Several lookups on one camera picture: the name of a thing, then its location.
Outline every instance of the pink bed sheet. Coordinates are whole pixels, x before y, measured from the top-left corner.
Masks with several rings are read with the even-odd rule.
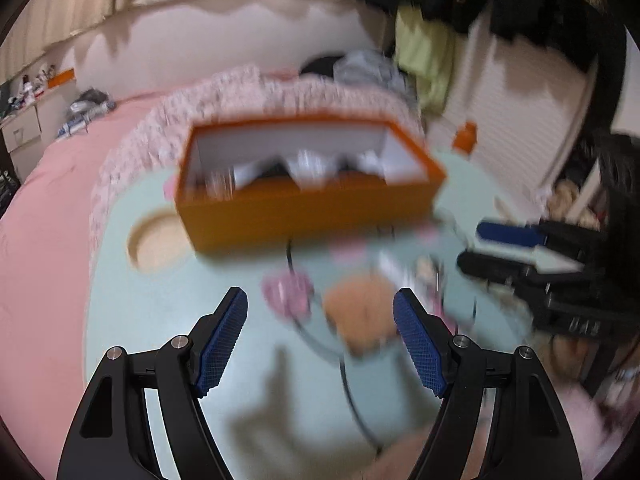
[[[0,414],[46,479],[84,392],[91,192],[109,151],[160,99],[123,102],[49,146],[0,220]]]

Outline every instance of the brown sponge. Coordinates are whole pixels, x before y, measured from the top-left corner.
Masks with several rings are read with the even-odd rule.
[[[398,334],[395,286],[377,272],[348,276],[322,295],[322,309],[349,352],[363,355]]]

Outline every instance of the metal screw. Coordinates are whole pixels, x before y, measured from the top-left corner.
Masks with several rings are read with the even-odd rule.
[[[171,339],[171,346],[174,348],[184,348],[189,344],[189,338],[185,335],[177,335]]]
[[[459,334],[453,338],[453,344],[458,348],[466,348],[469,346],[469,338],[466,335]]]
[[[533,359],[533,356],[536,354],[531,348],[529,348],[528,346],[521,346],[520,348],[518,348],[518,353],[521,355],[521,357],[523,357],[524,359]]]
[[[111,359],[115,361],[118,357],[122,355],[122,348],[119,346],[114,346],[113,348],[109,348],[107,350],[107,359]]]

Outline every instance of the blue gripper pad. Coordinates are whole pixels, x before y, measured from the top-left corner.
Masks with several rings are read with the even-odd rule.
[[[447,389],[447,382],[442,376],[440,353],[411,304],[400,292],[394,297],[394,320],[420,376],[422,386],[433,390],[436,397],[442,398]]]
[[[491,240],[501,244],[518,245],[521,247],[535,247],[544,245],[546,236],[535,226],[515,226],[498,224],[495,222],[480,222],[476,233],[483,240]]]
[[[236,346],[240,331],[246,321],[248,301],[241,291],[233,298],[231,305],[209,340],[209,344],[200,355],[200,376],[196,382],[198,397],[202,398],[211,388],[220,384],[231,352]]]

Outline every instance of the orange bottle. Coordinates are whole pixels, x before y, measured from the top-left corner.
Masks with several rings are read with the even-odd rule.
[[[451,145],[452,150],[459,150],[465,155],[471,155],[478,142],[478,125],[472,121],[467,121],[464,126],[458,129],[456,138]]]

